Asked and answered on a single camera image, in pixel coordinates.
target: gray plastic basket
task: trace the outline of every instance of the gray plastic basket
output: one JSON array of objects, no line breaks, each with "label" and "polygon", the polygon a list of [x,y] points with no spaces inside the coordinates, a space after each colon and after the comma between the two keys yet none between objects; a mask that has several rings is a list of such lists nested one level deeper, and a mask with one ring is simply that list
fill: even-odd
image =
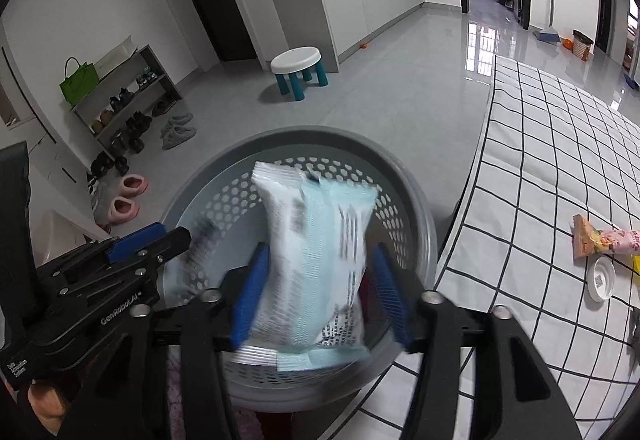
[{"label": "gray plastic basket", "polygon": [[[298,126],[258,134],[233,146],[204,165],[169,204],[162,222],[171,229],[195,228],[210,218],[221,236],[205,265],[193,272],[185,287],[179,259],[159,276],[162,306],[188,300],[188,292],[216,287],[224,274],[248,263],[257,242],[268,242],[264,207],[251,182],[256,161],[304,168],[345,182],[368,183],[378,199],[367,229],[367,246],[384,242],[403,268],[415,270],[431,288],[437,261],[436,235],[424,194],[398,159],[354,133],[322,126]],[[279,373],[229,354],[225,377],[238,406],[267,412],[313,409],[353,393],[389,366],[398,353],[388,321],[371,285],[366,309],[365,343],[370,358],[340,368]],[[269,364],[268,350],[263,364]]]}]

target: person's hand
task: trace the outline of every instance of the person's hand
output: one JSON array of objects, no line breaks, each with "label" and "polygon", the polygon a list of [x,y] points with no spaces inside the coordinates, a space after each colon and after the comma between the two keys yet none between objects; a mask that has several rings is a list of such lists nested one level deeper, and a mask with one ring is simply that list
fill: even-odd
[{"label": "person's hand", "polygon": [[34,382],[29,387],[29,403],[40,423],[57,435],[69,403],[58,391],[45,382]]}]

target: snack packet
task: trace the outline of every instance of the snack packet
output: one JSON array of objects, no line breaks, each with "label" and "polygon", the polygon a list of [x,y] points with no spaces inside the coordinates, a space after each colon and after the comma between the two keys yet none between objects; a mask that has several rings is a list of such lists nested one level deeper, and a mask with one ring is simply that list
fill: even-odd
[{"label": "snack packet", "polygon": [[270,272],[250,337],[278,351],[280,371],[335,366],[368,355],[358,287],[373,187],[256,162],[266,208]]},{"label": "snack packet", "polygon": [[597,230],[583,216],[574,216],[574,258],[611,252],[635,255],[640,252],[640,231]]}]

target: glossy floor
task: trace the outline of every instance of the glossy floor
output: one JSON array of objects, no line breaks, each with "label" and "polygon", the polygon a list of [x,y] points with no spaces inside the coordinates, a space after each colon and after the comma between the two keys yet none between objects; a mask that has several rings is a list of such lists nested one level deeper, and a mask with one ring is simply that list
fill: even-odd
[{"label": "glossy floor", "polygon": [[[125,235],[157,221],[198,168],[239,140],[324,124],[360,133],[399,157],[423,188],[442,240],[476,150],[495,54],[572,82],[640,122],[640,102],[605,55],[585,63],[539,42],[494,0],[471,0],[470,10],[418,9],[347,59],[340,74],[329,76],[329,86],[307,86],[303,102],[281,96],[273,74],[254,61],[201,74],[183,87],[184,101],[169,114],[192,112],[198,134],[162,151],[159,133],[168,115],[154,120],[145,149],[130,157],[130,171],[148,178],[149,189],[138,198],[137,219],[114,232]],[[104,199],[114,193],[110,178]],[[97,215],[104,217],[104,209]]]}]

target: checkered mattress cover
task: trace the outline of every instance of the checkered mattress cover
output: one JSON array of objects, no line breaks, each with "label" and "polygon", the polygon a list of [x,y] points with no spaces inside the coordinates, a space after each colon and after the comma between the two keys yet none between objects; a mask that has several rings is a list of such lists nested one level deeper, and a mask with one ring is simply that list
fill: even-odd
[{"label": "checkered mattress cover", "polygon": [[[584,438],[597,439],[640,378],[630,312],[640,308],[630,256],[612,256],[613,296],[589,296],[588,259],[570,225],[640,229],[640,130],[592,95],[496,57],[478,150],[440,257],[436,289],[454,303],[511,308],[558,381]],[[461,408],[473,398],[473,352],[461,360]],[[458,420],[456,438],[467,438]]]}]

